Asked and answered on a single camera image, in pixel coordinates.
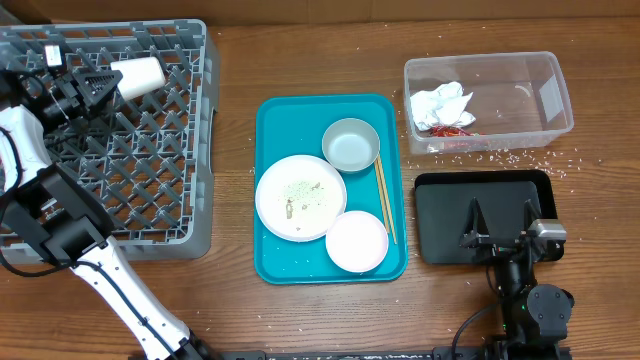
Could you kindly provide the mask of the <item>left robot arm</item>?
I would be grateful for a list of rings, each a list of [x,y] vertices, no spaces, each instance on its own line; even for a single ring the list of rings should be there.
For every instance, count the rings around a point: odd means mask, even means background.
[[[77,117],[104,112],[118,70],[58,73],[54,89],[35,72],[1,73],[1,222],[48,264],[91,286],[139,341],[148,359],[213,359],[215,352],[167,310],[118,247],[105,208],[54,163],[45,134]]]

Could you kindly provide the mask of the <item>red snack wrapper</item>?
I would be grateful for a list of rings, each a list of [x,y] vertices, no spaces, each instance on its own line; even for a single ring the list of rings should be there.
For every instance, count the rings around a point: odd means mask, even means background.
[[[459,149],[468,146],[470,142],[467,137],[479,136],[479,133],[469,132],[463,128],[455,126],[436,125],[427,131],[427,135],[433,138],[464,137],[465,140],[456,141],[435,141],[431,147],[440,152],[445,150]]]

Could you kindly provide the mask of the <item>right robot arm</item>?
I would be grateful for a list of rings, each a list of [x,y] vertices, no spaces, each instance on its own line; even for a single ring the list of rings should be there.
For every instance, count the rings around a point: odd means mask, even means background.
[[[570,360],[571,350],[559,342],[568,336],[568,322],[575,305],[573,295],[557,286],[540,284],[534,274],[538,262],[557,261],[564,254],[567,232],[556,219],[545,219],[530,200],[524,202],[524,227],[513,238],[490,234],[480,203],[472,199],[460,246],[475,251],[473,262],[493,275],[497,302],[476,312],[461,325],[451,343],[451,357],[465,355],[458,348],[462,332],[475,319],[498,308],[502,335],[488,338],[473,350],[471,359]]]

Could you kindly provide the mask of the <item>small pink bowl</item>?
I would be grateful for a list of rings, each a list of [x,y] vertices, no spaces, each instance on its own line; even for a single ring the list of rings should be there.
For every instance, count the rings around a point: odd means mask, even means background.
[[[325,236],[331,261],[347,272],[365,273],[378,267],[389,249],[384,224],[364,211],[348,211],[338,216]]]

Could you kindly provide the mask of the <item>white plastic cup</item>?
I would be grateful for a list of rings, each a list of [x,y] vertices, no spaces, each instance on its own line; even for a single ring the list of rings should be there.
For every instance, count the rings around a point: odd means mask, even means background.
[[[122,79],[117,87],[124,101],[129,101],[163,87],[163,69],[156,57],[112,62],[110,68],[120,71]]]

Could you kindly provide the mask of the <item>white napkin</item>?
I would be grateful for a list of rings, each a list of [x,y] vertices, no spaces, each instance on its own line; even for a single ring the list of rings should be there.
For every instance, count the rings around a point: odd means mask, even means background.
[[[411,95],[411,116],[415,126],[420,131],[427,131],[437,126],[464,128],[474,123],[476,117],[466,110],[473,93],[464,95],[463,92],[463,86],[453,81]]]

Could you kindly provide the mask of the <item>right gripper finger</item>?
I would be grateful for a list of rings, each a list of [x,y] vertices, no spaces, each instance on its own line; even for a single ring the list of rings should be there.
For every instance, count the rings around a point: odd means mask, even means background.
[[[540,211],[532,202],[532,200],[526,200],[524,202],[523,231],[528,231],[531,226],[540,218]]]
[[[469,204],[469,212],[464,227],[462,240],[484,240],[490,237],[480,204],[476,197]]]

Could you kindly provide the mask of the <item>grey bowl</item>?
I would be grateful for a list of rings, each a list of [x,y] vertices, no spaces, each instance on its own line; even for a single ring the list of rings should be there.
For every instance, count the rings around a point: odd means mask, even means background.
[[[375,162],[380,152],[380,138],[364,120],[344,118],[331,124],[325,131],[322,152],[338,171],[356,173]]]

